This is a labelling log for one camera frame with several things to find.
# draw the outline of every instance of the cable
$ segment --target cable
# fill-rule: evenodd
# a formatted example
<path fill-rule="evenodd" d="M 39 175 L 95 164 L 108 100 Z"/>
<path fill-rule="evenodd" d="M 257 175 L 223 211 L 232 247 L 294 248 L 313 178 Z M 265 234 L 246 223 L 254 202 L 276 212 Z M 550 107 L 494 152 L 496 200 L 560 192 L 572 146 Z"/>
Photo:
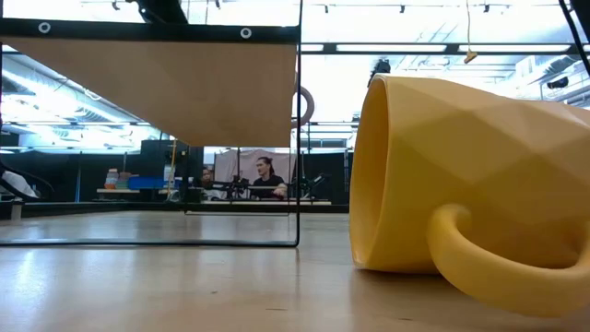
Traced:
<path fill-rule="evenodd" d="M 206 5 L 205 5 L 205 25 L 207 24 L 207 21 L 209 19 L 209 0 L 206 0 Z"/>
<path fill-rule="evenodd" d="M 467 9 L 467 49 L 471 52 L 471 11 L 469 10 L 469 0 L 465 0 Z"/>
<path fill-rule="evenodd" d="M 584 67 L 586 68 L 586 73 L 590 76 L 590 62 L 588 62 L 588 56 L 584 51 L 584 46 L 582 45 L 582 41 L 580 40 L 580 35 L 578 34 L 578 29 L 575 27 L 573 23 L 572 15 L 570 14 L 570 10 L 568 9 L 567 5 L 565 5 L 565 0 L 560 0 L 560 7 L 563 11 L 563 15 L 565 16 L 565 20 L 568 21 L 568 26 L 570 27 L 570 31 L 572 32 L 573 40 L 575 41 L 575 47 L 578 49 L 578 53 L 582 57 L 582 62 L 584 63 Z"/>
<path fill-rule="evenodd" d="M 467 9 L 467 57 L 463 62 L 467 65 L 478 57 L 478 53 L 471 51 L 471 10 L 469 10 L 469 0 L 465 0 L 465 4 Z"/>

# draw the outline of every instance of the metal grommet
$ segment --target metal grommet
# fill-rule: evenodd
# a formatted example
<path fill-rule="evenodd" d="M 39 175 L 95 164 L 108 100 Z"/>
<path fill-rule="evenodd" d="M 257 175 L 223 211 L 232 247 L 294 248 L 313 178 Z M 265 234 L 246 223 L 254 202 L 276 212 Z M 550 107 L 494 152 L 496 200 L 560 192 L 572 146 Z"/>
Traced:
<path fill-rule="evenodd" d="M 52 29 L 51 24 L 47 23 L 47 22 L 43 22 L 39 25 L 39 32 L 40 33 L 47 33 L 49 32 L 49 30 Z"/>
<path fill-rule="evenodd" d="M 240 35 L 244 39 L 249 39 L 250 37 L 252 37 L 252 31 L 248 28 L 244 28 L 242 29 L 242 31 L 240 31 Z"/>

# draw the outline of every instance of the dark shirt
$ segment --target dark shirt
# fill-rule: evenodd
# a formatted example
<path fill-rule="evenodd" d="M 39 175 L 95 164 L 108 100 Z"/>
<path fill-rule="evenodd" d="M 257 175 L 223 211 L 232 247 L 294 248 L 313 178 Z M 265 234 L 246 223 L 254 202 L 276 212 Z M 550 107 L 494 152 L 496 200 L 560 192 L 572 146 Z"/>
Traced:
<path fill-rule="evenodd" d="M 263 180 L 262 178 L 258 178 L 254 181 L 253 186 L 272 186 L 278 187 L 279 184 L 285 183 L 283 178 L 277 175 L 270 175 L 268 180 Z M 276 195 L 273 194 L 275 189 L 254 189 L 252 190 L 252 196 L 256 196 L 258 198 L 277 198 Z"/>

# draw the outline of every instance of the light fixture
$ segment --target light fixture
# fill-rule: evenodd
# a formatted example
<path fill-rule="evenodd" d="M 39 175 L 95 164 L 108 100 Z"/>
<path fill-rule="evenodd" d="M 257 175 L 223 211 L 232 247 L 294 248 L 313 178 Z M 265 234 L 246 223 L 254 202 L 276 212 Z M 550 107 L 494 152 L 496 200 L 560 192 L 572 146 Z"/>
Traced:
<path fill-rule="evenodd" d="M 563 89 L 570 84 L 570 80 L 568 77 L 562 77 L 558 80 L 554 80 L 553 82 L 547 83 L 547 88 L 549 89 Z"/>
<path fill-rule="evenodd" d="M 302 52 L 321 52 L 324 50 L 323 44 L 302 44 L 301 51 Z"/>
<path fill-rule="evenodd" d="M 6 53 L 6 52 L 18 52 L 17 50 L 15 50 L 14 48 L 8 46 L 8 45 L 2 45 L 2 53 Z"/>
<path fill-rule="evenodd" d="M 446 45 L 440 44 L 340 44 L 339 52 L 444 52 Z"/>
<path fill-rule="evenodd" d="M 471 51 L 485 53 L 485 52 L 565 52 L 570 48 L 567 44 L 498 44 L 498 45 L 474 45 L 471 44 Z M 469 45 L 460 45 L 459 52 L 468 52 Z"/>
<path fill-rule="evenodd" d="M 26 121 L 15 122 L 14 125 L 70 125 L 69 121 Z"/>
<path fill-rule="evenodd" d="M 359 123 L 357 122 L 318 122 L 318 123 L 312 123 L 312 125 L 346 125 L 346 126 L 351 126 L 351 125 L 359 125 Z"/>
<path fill-rule="evenodd" d="M 130 125 L 131 123 L 100 123 L 100 122 L 82 122 L 77 123 L 78 125 L 107 125 L 107 126 L 118 126 L 118 125 Z"/>

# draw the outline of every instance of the man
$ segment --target man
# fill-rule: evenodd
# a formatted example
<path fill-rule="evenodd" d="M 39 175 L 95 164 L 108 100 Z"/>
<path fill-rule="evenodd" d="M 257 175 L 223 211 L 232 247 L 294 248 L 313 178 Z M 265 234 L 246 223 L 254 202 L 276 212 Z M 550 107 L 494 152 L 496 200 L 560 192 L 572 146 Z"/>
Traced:
<path fill-rule="evenodd" d="M 261 157 L 256 161 L 256 169 L 260 178 L 254 181 L 254 186 L 275 187 L 275 189 L 254 189 L 252 196 L 258 198 L 284 198 L 287 196 L 287 185 L 283 178 L 275 175 L 273 160 Z"/>

